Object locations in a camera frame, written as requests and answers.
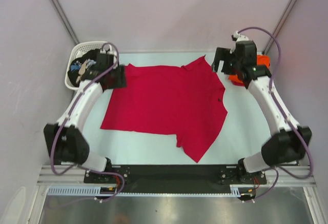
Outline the red polo shirt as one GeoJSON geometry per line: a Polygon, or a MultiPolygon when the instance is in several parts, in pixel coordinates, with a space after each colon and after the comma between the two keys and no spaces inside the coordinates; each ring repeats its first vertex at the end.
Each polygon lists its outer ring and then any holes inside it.
{"type": "Polygon", "coordinates": [[[175,135],[199,162],[227,116],[224,85],[206,58],[180,67],[127,65],[125,73],[127,86],[113,90],[101,129],[175,135]]]}

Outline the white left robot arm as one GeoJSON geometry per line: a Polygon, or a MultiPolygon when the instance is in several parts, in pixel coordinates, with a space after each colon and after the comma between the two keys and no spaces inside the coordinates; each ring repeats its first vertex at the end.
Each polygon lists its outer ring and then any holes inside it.
{"type": "Polygon", "coordinates": [[[119,63],[119,52],[115,47],[110,50],[100,49],[96,63],[80,77],[79,85],[64,114],[54,124],[46,124],[44,137],[55,175],[55,161],[69,162],[95,172],[103,183],[113,178],[110,160],[91,151],[88,141],[83,136],[83,128],[93,106],[108,89],[126,87],[125,67],[119,63]]]}

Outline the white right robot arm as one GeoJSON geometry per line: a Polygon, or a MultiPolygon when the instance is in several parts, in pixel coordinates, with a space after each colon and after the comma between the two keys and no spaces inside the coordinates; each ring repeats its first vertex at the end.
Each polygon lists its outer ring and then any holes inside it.
{"type": "Polygon", "coordinates": [[[312,132],[290,114],[275,89],[268,67],[257,63],[256,44],[244,39],[236,41],[233,49],[218,47],[211,65],[213,72],[218,71],[220,62],[223,62],[221,72],[237,75],[255,98],[271,134],[258,153],[239,160],[237,179],[248,184],[257,172],[304,159],[312,132]]]}

